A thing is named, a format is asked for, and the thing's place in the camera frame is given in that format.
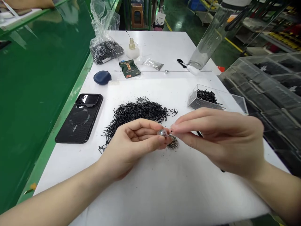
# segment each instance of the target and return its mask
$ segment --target white cap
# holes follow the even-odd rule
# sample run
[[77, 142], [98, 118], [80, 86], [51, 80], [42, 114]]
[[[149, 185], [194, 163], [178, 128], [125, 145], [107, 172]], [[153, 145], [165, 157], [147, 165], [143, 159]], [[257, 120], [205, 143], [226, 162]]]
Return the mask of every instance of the white cap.
[[252, 0], [223, 0], [224, 3], [233, 5], [233, 6], [239, 6], [244, 7], [251, 3]]

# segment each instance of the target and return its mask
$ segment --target clear plastic bag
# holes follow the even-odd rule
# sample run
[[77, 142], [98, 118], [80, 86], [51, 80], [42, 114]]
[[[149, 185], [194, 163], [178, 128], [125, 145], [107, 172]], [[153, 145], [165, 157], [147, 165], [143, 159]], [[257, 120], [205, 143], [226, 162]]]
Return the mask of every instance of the clear plastic bag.
[[156, 62], [150, 58], [148, 58], [143, 64], [147, 65], [147, 66], [151, 66], [156, 70], [161, 70], [161, 68], [163, 67], [164, 64]]
[[96, 36], [90, 41], [90, 52], [96, 64], [103, 64], [114, 58], [113, 46], [115, 52], [123, 52], [123, 48], [108, 35], [108, 30], [119, 29], [120, 15], [108, 10], [105, 0], [91, 0], [90, 7]]

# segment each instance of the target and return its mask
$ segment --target carbon fiber phone case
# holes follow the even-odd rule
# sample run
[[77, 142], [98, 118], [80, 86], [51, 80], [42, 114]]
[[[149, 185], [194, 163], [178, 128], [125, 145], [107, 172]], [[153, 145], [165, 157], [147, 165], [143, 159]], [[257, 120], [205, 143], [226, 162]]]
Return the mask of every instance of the carbon fiber phone case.
[[90, 137], [93, 125], [95, 123], [103, 96], [99, 95], [97, 104], [93, 107], [82, 106], [77, 108], [73, 106], [67, 116], [63, 126], [58, 132], [55, 142], [57, 143], [85, 143]]

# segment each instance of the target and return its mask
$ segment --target forearm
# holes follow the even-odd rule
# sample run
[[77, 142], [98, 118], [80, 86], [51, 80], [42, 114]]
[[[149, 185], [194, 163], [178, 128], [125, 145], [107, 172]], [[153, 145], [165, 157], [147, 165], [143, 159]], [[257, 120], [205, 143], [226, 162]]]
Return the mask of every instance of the forearm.
[[258, 195], [289, 225], [301, 223], [301, 179], [269, 163], [248, 180]]
[[69, 225], [111, 183], [103, 172], [93, 164], [5, 212], [0, 225]]

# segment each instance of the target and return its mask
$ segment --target green workbench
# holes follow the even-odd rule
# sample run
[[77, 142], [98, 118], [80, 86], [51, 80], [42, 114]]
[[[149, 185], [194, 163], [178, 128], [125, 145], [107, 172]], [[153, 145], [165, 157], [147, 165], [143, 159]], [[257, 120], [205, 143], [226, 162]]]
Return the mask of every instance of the green workbench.
[[[27, 21], [26, 27], [16, 25], [0, 36], [12, 42], [0, 51], [0, 214], [27, 189], [79, 74], [92, 65], [89, 44], [95, 34], [86, 2], [64, 1], [45, 11]], [[39, 161], [46, 165], [48, 158]]]

